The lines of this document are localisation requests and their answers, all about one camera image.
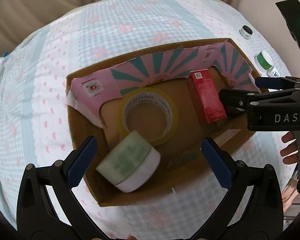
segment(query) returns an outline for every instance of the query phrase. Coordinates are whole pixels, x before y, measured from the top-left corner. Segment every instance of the red product box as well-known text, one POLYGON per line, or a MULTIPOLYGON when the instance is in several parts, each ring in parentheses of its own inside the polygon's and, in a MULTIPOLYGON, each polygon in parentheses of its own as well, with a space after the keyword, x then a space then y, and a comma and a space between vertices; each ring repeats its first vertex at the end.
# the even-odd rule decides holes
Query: red product box
POLYGON ((186 83, 200 126, 227 117, 208 69, 191 71, 186 83))

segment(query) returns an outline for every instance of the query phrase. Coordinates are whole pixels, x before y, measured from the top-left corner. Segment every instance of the wall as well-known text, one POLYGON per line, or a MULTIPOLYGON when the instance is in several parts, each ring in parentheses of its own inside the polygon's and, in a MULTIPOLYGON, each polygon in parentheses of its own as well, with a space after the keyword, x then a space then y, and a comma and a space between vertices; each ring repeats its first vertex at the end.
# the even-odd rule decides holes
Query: wall
POLYGON ((240 0, 238 10, 276 50, 291 75, 300 77, 300 50, 275 5, 278 1, 282 0, 240 0))

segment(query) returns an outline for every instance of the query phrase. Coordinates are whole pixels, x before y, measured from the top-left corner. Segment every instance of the finger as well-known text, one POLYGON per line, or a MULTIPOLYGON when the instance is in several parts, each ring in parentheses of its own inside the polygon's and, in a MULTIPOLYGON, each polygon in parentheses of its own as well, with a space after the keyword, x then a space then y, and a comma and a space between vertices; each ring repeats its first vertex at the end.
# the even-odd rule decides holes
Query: finger
POLYGON ((282 162, 284 164, 293 164, 293 163, 297 163, 298 160, 299 160, 299 155, 297 153, 295 153, 295 154, 291 154, 287 157, 284 157, 282 162))
POLYGON ((287 156, 293 152, 296 152, 298 150, 298 146, 297 146, 297 142, 294 141, 292 143, 290 143, 287 147, 285 147, 284 149, 282 149, 280 151, 280 155, 283 156, 287 156))
POLYGON ((282 141, 283 143, 287 143, 287 142, 289 142, 289 141, 294 140, 295 138, 296 138, 296 137, 294 136, 293 131, 290 131, 290 132, 287 132, 285 135, 283 135, 283 136, 281 137, 281 141, 282 141))

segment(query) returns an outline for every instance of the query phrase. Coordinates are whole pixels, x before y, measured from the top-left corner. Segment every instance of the clear packing tape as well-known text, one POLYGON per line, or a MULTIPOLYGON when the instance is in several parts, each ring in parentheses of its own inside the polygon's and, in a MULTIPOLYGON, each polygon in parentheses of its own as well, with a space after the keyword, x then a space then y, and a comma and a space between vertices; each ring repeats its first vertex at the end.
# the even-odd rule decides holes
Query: clear packing tape
POLYGON ((174 102, 161 90, 153 88, 140 88, 128 93, 121 101, 119 107, 118 127, 121 135, 127 136, 130 131, 127 118, 132 108, 139 104, 150 103, 158 106, 166 118, 166 127, 161 136, 150 139, 152 146, 158 146, 169 140, 178 125, 178 111, 174 102))

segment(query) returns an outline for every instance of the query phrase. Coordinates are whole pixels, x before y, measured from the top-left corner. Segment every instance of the black jar lid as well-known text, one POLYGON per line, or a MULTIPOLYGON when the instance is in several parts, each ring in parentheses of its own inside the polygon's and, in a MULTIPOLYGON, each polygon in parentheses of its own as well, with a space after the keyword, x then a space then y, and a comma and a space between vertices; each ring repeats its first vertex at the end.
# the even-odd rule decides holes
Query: black jar lid
POLYGON ((243 25, 242 27, 244 29, 244 31, 250 35, 252 35, 253 31, 252 29, 250 29, 247 25, 243 25))

